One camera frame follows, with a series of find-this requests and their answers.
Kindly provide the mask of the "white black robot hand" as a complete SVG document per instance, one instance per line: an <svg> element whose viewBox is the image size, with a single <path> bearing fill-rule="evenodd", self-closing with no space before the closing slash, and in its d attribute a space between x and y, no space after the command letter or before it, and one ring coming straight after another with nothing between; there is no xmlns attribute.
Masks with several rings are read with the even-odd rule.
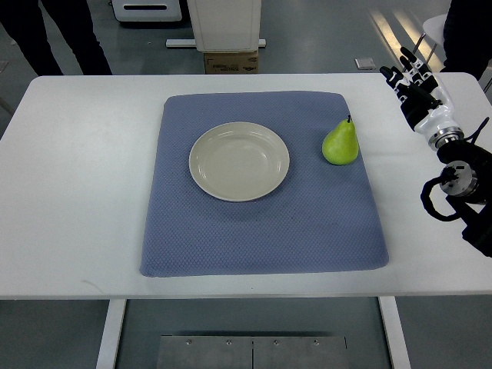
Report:
<svg viewBox="0 0 492 369"><path fill-rule="evenodd" d="M394 91L401 111L412 131L423 135L433 150L446 143L464 139L464 133L454 120L454 103L426 63L405 47L400 62L405 71L386 66L380 73Z"/></svg>

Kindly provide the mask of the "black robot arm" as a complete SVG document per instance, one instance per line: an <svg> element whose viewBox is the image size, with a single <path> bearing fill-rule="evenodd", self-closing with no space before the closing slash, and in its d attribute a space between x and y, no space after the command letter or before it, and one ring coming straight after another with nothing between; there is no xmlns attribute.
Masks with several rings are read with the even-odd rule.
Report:
<svg viewBox="0 0 492 369"><path fill-rule="evenodd" d="M434 135L431 147L445 167L421 192L426 212L443 222L461 219L466 225L462 238L486 257L491 256L491 153L476 145L476 140L488 122L485 118L467 138L460 128L452 127ZM453 214L441 214L434 207L431 192L436 186L446 194Z"/></svg>

